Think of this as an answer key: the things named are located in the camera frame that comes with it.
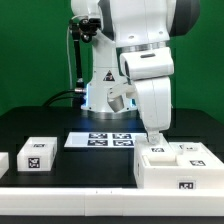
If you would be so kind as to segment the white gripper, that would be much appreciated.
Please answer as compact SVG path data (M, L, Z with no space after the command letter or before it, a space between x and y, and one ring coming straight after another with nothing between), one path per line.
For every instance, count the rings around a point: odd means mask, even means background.
M160 142L159 131L167 130L171 122L171 86L169 76L174 63L169 47L122 53L121 71L130 78L134 87L135 102L148 142Z

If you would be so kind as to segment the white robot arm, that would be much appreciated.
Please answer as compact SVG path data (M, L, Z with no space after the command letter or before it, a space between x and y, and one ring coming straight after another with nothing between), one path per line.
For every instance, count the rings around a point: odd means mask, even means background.
M187 34L200 0L71 0L74 41L90 42L92 78L82 110L98 118L137 113L144 143L158 145L171 123L174 61L168 42Z

